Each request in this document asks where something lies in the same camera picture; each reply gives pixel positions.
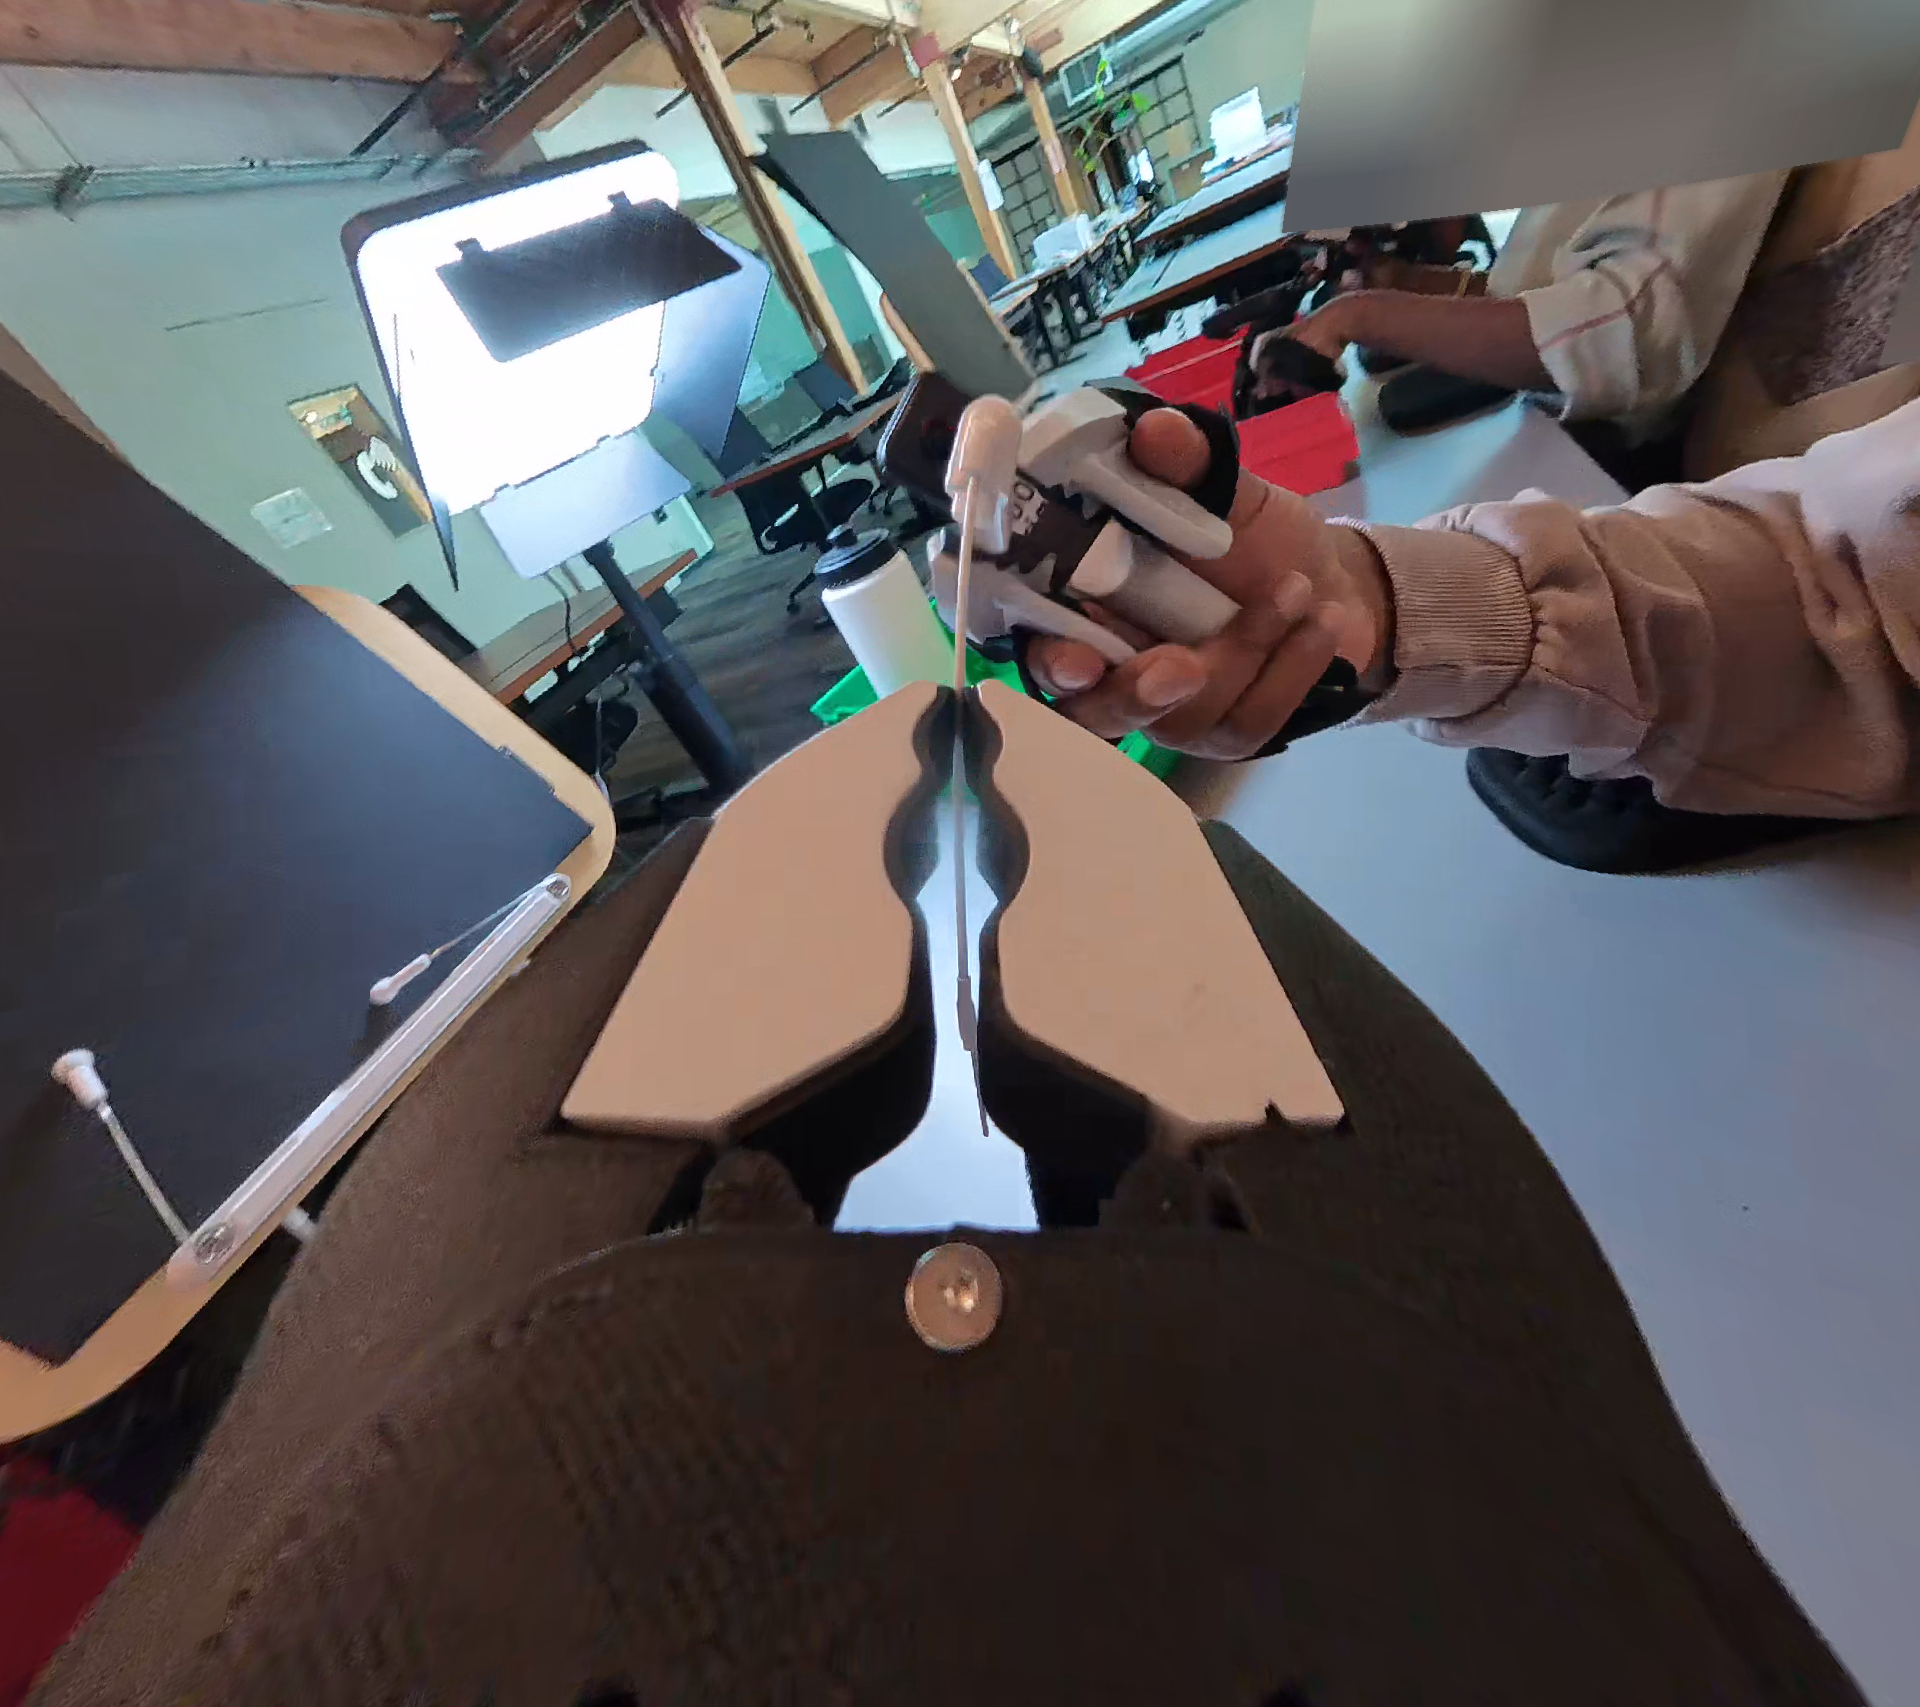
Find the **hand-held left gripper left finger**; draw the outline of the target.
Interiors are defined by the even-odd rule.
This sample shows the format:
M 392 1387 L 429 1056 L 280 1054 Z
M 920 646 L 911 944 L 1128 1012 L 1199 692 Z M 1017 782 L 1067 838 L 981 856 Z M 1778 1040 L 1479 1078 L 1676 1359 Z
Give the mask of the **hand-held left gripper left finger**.
M 912 684 L 793 750 L 707 826 L 564 1096 L 596 1138 L 772 1158 L 816 1220 L 928 1116 L 920 896 L 957 702 Z

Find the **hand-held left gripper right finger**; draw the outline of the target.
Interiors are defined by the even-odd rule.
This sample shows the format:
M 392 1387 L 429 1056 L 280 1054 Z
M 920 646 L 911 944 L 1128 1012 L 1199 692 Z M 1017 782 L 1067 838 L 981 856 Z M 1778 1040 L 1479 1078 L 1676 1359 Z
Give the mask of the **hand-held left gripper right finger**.
M 1045 1230 L 1142 1160 L 1347 1108 L 1200 822 L 1114 746 L 1001 682 L 969 696 L 975 1034 L 987 1118 Z

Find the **person's right forearm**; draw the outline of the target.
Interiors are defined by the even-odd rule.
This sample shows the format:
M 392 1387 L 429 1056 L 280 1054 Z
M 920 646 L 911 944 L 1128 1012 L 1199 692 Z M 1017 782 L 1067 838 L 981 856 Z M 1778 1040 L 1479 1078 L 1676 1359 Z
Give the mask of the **person's right forearm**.
M 1609 510 L 1353 532 L 1393 632 L 1371 716 L 1690 812 L 1916 814 L 1916 402 Z

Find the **person's right hand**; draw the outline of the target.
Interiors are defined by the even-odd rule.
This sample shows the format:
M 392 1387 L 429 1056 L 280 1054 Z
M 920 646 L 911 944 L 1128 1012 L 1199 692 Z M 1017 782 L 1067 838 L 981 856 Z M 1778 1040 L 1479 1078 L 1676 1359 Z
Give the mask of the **person's right hand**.
M 1106 740 L 1142 734 L 1191 760 L 1244 762 L 1272 748 L 1332 664 L 1351 664 L 1364 692 L 1383 688 L 1393 610 L 1377 550 L 1260 476 L 1240 472 L 1233 502 L 1227 554 L 1180 562 L 1233 602 L 1221 632 L 1183 642 L 1128 604 L 1094 600 L 1085 618 L 1130 646 L 1127 662 L 1071 638 L 1020 642 L 1022 674 L 1068 720 Z

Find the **red plastic bin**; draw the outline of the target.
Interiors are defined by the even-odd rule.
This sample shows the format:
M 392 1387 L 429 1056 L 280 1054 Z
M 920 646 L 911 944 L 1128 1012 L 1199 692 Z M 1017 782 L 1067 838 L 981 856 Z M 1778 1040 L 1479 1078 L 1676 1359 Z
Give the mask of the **red plastic bin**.
M 1243 472 L 1295 496 L 1335 490 L 1359 470 L 1359 430 L 1338 366 L 1284 328 L 1200 334 L 1125 376 L 1161 406 L 1225 434 Z

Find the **white water bottle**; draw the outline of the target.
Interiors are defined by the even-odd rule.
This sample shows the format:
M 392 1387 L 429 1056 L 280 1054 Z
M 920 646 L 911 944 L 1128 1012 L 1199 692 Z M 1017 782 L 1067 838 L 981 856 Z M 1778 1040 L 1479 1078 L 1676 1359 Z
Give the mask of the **white water bottle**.
M 952 632 L 895 536 L 843 524 L 828 536 L 813 576 L 823 610 L 875 700 L 919 684 L 952 684 Z

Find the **green plastic bin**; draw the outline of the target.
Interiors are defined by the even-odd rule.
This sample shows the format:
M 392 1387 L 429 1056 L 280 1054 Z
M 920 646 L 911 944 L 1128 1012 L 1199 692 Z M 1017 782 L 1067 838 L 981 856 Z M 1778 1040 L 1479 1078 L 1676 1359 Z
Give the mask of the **green plastic bin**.
M 1013 660 L 1001 662 L 998 658 L 982 654 L 977 646 L 969 646 L 969 684 L 979 686 L 984 682 L 998 682 L 1017 690 L 1026 686 L 1020 664 Z M 835 728 L 858 712 L 876 706 L 881 698 L 867 670 L 854 666 L 853 672 L 813 704 L 810 714 L 823 728 Z M 1139 732 L 1121 736 L 1112 746 L 1162 782 L 1168 780 L 1184 760 L 1180 752 L 1159 746 Z

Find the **black light stand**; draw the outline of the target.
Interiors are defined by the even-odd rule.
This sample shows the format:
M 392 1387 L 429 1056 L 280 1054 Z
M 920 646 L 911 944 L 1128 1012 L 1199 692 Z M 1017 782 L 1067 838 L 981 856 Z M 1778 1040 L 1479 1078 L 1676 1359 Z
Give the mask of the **black light stand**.
M 716 810 L 755 778 L 756 764 L 715 706 L 709 688 L 669 640 L 649 598 L 621 568 L 612 542 L 590 544 L 583 560 L 601 576 L 633 630 L 646 698 L 701 776 L 699 794 L 663 796 L 663 816 L 685 818 L 691 808 Z

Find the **black office chair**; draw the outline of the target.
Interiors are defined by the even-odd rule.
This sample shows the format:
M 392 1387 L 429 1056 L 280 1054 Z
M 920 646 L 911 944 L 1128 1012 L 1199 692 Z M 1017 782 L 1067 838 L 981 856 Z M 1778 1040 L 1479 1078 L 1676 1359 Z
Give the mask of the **black office chair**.
M 772 462 L 728 482 L 726 492 L 739 502 L 763 556 L 819 554 L 838 528 L 872 502 L 876 482 L 865 472 L 821 476 L 819 484 L 810 484 L 808 476 L 823 472 L 824 460 L 805 456 Z

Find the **long black table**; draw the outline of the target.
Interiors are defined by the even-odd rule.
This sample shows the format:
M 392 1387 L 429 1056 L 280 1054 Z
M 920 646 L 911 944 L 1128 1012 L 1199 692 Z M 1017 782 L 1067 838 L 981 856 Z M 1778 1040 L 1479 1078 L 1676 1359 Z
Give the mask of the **long black table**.
M 1109 326 L 1141 344 L 1174 314 L 1260 280 L 1293 240 L 1291 172 L 1293 142 L 1276 144 L 1157 216 L 1136 236 L 1132 268 L 1109 292 L 1092 280 L 1086 294 L 1089 276 L 1068 270 L 1064 296 L 1053 300 L 1068 340 L 1056 354 L 1073 354 Z

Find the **black padded rest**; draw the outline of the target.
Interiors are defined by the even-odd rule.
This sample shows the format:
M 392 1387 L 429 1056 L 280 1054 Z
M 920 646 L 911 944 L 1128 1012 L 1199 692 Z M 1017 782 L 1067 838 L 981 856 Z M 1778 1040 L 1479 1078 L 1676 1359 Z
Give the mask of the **black padded rest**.
M 1668 808 L 1640 780 L 1584 780 L 1567 758 L 1479 748 L 1466 754 L 1479 804 L 1529 852 L 1602 876 L 1668 876 L 1850 830 L 1850 822 Z
M 1377 412 L 1380 424 L 1406 438 L 1499 410 L 1514 396 L 1517 392 L 1502 384 L 1406 366 L 1380 380 Z

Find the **wooden desk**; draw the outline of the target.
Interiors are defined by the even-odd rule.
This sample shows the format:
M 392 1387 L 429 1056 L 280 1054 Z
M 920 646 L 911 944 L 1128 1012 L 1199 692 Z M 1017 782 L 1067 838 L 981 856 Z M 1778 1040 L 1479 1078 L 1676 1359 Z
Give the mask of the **wooden desk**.
M 634 660 L 629 620 L 604 584 L 526 616 L 455 662 L 502 706 L 569 712 Z

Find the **dark grey panel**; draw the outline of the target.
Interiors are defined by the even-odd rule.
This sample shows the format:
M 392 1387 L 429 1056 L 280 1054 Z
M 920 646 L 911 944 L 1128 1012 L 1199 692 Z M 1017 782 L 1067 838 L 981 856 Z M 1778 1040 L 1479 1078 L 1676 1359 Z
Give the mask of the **dark grey panel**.
M 1035 372 L 908 188 L 850 134 L 774 134 L 756 166 L 876 280 L 935 374 L 967 398 L 1020 400 Z

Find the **green plant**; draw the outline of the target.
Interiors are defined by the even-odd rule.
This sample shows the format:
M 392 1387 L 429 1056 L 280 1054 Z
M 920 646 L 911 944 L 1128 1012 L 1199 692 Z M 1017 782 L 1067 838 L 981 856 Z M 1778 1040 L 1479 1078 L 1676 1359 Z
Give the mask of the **green plant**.
M 1089 194 L 1100 208 L 1132 204 L 1155 182 L 1142 96 L 1100 44 L 1068 62 L 1063 86 L 1073 110 L 1063 136 Z

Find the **black board with wooden edge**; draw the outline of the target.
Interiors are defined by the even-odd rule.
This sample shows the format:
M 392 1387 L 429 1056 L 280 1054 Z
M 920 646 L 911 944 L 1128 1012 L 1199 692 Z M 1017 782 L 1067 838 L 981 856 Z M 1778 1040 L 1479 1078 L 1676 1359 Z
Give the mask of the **black board with wooden edge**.
M 54 1084 L 88 1048 L 191 1234 L 555 872 L 596 786 L 396 616 L 300 592 L 5 376 L 5 1441 L 137 1377 L 234 1279 Z

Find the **studio light panel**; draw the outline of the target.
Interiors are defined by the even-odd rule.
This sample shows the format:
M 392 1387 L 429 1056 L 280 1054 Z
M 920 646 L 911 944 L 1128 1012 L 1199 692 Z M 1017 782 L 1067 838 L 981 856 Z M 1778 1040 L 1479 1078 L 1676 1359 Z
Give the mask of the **studio light panel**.
M 655 422 L 725 448 L 770 274 L 622 140 L 355 216 L 343 252 L 453 586 L 478 516 L 536 578 L 693 492 Z

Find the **clear plastic rail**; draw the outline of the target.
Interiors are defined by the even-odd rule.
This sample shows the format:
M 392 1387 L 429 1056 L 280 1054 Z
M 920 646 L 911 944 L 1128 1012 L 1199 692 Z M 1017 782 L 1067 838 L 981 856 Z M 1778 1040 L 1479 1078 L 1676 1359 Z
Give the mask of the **clear plastic rail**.
M 528 962 L 574 904 L 555 872 L 478 926 L 461 962 L 378 1042 L 364 1062 L 276 1146 L 185 1240 L 162 1269 L 175 1291 L 211 1289 L 257 1244 L 280 1230 L 478 1008 Z

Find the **wooden post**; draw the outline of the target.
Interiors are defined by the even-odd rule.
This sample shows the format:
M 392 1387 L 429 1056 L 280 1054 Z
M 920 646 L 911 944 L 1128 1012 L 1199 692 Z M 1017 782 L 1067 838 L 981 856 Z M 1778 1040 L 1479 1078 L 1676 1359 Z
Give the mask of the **wooden post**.
M 919 82 L 924 98 L 950 146 L 981 240 L 987 252 L 996 260 L 1001 272 L 1013 276 L 1018 260 L 1001 222 L 998 208 L 988 192 L 982 160 L 975 148 L 959 104 L 949 58 L 944 56 L 941 42 L 928 34 L 917 34 L 911 40 L 911 56 L 919 70 Z
M 715 142 L 780 292 L 796 312 L 819 358 L 853 388 L 862 368 L 828 292 L 777 188 L 756 166 L 763 152 L 722 70 L 720 56 L 693 0 L 630 0 L 630 8 L 667 50 L 695 110 Z

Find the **wall sign with logo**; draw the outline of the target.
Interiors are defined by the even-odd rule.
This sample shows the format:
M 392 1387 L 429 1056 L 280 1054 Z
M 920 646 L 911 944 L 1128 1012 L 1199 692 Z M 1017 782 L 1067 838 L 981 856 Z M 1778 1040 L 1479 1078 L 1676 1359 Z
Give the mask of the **wall sign with logo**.
M 400 538 L 433 522 L 429 496 L 403 454 L 396 430 L 358 386 L 296 398 L 287 412 L 324 450 L 389 534 Z

